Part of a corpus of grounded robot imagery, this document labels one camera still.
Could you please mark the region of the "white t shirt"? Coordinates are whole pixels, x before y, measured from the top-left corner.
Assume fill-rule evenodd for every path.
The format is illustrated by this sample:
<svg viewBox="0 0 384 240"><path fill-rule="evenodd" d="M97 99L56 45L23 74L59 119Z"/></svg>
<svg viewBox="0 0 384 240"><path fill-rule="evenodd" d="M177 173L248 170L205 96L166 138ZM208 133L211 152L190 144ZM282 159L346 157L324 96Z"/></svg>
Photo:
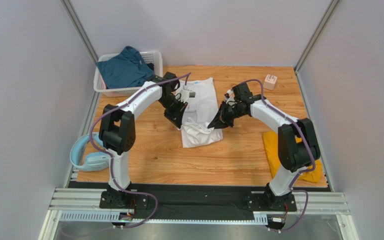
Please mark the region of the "white t shirt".
<svg viewBox="0 0 384 240"><path fill-rule="evenodd" d="M177 94L182 92L184 85L195 93L195 97L190 97L186 101L188 105L180 127L182 147L201 147L223 140L221 129L208 128L219 109L214 79L210 77L187 83L181 80L180 88L176 90Z"/></svg>

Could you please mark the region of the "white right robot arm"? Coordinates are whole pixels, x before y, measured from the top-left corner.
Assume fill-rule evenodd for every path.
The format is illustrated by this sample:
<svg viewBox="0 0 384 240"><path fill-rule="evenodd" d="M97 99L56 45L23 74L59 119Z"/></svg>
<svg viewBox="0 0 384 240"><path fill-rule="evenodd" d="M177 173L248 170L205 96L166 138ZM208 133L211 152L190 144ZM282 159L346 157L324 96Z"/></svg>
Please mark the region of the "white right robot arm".
<svg viewBox="0 0 384 240"><path fill-rule="evenodd" d="M224 97L208 128L232 128L235 119L250 116L273 130L277 135L280 167L265 192L270 197L289 195L300 175L316 169L316 160L321 155L313 122L281 111L262 93L253 94L247 81L232 87Z"/></svg>

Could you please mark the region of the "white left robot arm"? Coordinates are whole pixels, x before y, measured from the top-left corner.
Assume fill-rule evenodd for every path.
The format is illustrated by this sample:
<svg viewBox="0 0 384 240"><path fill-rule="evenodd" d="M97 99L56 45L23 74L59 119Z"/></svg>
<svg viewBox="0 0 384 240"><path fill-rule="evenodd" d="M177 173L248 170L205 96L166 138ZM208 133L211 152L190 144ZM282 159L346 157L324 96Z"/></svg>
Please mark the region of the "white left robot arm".
<svg viewBox="0 0 384 240"><path fill-rule="evenodd" d="M184 94L175 95L180 77L172 72L151 76L133 95L117 105L108 104L99 118L98 138L110 156L108 192L130 194L129 153L136 141L136 120L153 103L164 107L164 117L176 128L182 125L186 107Z"/></svg>

